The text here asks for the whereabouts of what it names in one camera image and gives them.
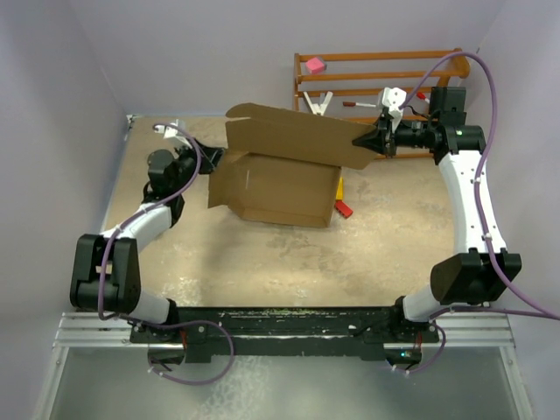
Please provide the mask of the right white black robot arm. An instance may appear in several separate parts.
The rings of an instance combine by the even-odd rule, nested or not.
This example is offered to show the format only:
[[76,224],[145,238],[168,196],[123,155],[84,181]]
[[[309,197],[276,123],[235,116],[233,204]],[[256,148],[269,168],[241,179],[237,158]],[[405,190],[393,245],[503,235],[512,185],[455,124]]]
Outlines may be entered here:
[[429,285],[402,298],[402,313],[388,323],[399,342],[411,341],[420,332],[419,322],[439,310],[496,301],[507,288],[500,276],[511,281],[522,268],[520,255],[508,251],[494,217],[483,161],[486,139],[481,127],[466,124],[466,90],[434,87],[424,121],[403,120],[406,96],[398,87],[384,88],[373,130],[353,145],[387,158],[400,147],[429,150],[450,196],[454,245],[452,256],[432,268]]

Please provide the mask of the brown cardboard box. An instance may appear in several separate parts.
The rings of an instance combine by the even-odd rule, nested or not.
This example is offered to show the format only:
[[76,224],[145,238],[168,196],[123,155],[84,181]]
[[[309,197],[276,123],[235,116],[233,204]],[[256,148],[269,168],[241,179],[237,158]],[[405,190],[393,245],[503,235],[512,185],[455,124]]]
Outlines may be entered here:
[[227,148],[209,176],[207,204],[245,221],[326,228],[342,170],[375,157],[353,144],[369,124],[252,102],[226,117]]

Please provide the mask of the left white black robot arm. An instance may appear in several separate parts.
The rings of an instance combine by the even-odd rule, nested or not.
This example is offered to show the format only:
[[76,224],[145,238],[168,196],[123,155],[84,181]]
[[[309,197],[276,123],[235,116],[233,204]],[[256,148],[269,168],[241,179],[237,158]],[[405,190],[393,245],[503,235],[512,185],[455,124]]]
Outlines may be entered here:
[[69,292],[73,307],[96,311],[102,320],[123,317],[150,325],[150,334],[161,343],[179,336],[177,304],[142,287],[139,256],[176,225],[185,204],[182,193],[197,176],[214,172],[224,152],[192,140],[174,152],[149,155],[140,207],[110,230],[77,241]]

